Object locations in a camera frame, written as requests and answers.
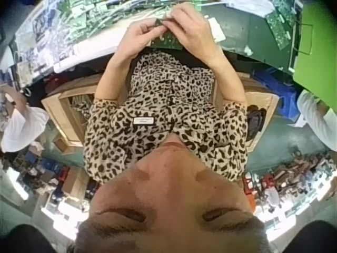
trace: workbench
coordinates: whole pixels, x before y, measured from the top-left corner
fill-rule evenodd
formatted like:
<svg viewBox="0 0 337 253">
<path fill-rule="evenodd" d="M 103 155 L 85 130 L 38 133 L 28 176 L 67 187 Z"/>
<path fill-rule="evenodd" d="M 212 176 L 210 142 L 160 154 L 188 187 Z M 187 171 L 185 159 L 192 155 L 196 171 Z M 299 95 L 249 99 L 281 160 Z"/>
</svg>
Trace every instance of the workbench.
<svg viewBox="0 0 337 253">
<path fill-rule="evenodd" d="M 36 17 L 41 15 L 46 8 L 50 8 L 46 4 L 48 1 L 50 0 L 42 1 L 34 9 L 19 29 L 21 32 L 16 33 L 16 37 L 23 36 L 22 30 L 27 30 L 27 27 L 32 25 Z M 291 38 L 289 45 L 280 50 L 267 21 L 262 17 L 229 8 L 223 4 L 203 6 L 201 13 L 209 18 L 214 17 L 220 24 L 226 37 L 225 40 L 219 42 L 223 50 L 244 55 L 258 62 L 273 66 L 289 75 L 293 74 L 297 52 L 294 45 L 296 44 L 296 38 L 298 40 L 298 23 L 293 27 L 290 27 L 286 22 L 283 24 Z M 59 61 L 55 60 L 55 55 L 52 55 L 52 52 L 41 50 L 38 54 L 38 60 L 42 66 L 35 66 L 36 71 L 32 71 L 32 81 L 36 81 L 46 74 L 52 72 L 61 73 L 80 63 L 114 53 L 129 24 L 144 17 L 160 18 L 161 16 L 156 16 L 156 13 L 149 9 L 131 18 L 121 20 L 114 24 L 113 27 L 107 28 L 91 38 L 75 43 L 67 56 L 63 56 Z M 246 47 L 251 50 L 251 55 L 245 53 Z M 12 48 L 19 50 L 18 48 L 20 47 L 15 47 L 15 43 L 13 43 Z"/>
</svg>

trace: white label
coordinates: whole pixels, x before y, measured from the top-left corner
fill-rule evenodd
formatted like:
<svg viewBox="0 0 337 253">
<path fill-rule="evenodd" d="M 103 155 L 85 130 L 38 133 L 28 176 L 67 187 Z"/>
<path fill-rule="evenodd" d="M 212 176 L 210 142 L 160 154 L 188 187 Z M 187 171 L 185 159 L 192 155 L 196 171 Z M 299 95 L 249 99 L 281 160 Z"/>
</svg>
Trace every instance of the white label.
<svg viewBox="0 0 337 253">
<path fill-rule="evenodd" d="M 136 117 L 133 118 L 134 125 L 153 125 L 154 118 L 153 117 Z"/>
<path fill-rule="evenodd" d="M 226 39 L 226 36 L 224 35 L 220 24 L 216 21 L 215 17 L 212 17 L 209 20 L 210 26 L 211 26 L 211 30 L 212 30 L 212 35 L 214 38 L 214 41 L 220 42 Z"/>
</svg>

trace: hand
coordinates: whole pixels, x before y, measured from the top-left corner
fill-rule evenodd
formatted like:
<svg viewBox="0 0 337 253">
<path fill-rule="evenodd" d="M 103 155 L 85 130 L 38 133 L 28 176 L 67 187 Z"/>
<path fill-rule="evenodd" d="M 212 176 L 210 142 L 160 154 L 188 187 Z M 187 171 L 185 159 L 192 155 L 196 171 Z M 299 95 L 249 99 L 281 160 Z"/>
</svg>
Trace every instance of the hand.
<svg viewBox="0 0 337 253">
<path fill-rule="evenodd" d="M 155 18 L 147 18 L 131 23 L 113 58 L 122 62 L 132 60 L 150 41 L 163 35 L 167 28 L 163 25 L 155 27 L 155 21 Z"/>
<path fill-rule="evenodd" d="M 204 16 L 189 3 L 178 4 L 171 11 L 173 20 L 162 23 L 177 37 L 178 41 L 206 65 L 222 53 L 214 42 L 211 26 Z"/>
</svg>

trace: person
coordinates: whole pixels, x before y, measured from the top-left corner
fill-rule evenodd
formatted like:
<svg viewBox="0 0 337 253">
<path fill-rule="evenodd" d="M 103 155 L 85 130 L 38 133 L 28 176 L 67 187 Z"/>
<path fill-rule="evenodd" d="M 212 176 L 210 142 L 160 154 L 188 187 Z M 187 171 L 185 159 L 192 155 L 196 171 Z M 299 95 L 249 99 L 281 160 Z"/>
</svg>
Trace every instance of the person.
<svg viewBox="0 0 337 253">
<path fill-rule="evenodd" d="M 246 99 L 235 70 L 190 4 L 170 19 L 132 23 L 97 86 L 85 169 L 102 186 L 78 229 L 75 252 L 269 252 L 264 224 L 238 184 L 247 161 Z M 130 63 L 170 30 L 210 69 L 143 55 L 127 100 Z M 225 105 L 209 102 L 214 79 Z"/>
<path fill-rule="evenodd" d="M 337 114 L 322 100 L 303 90 L 297 106 L 316 136 L 332 151 L 337 151 Z"/>
<path fill-rule="evenodd" d="M 25 97 L 7 84 L 0 86 L 0 95 L 9 116 L 8 119 L 2 114 L 0 118 L 1 150 L 16 152 L 34 143 L 44 132 L 49 116 L 41 108 L 28 106 Z M 6 95 L 13 99 L 15 106 Z"/>
</svg>

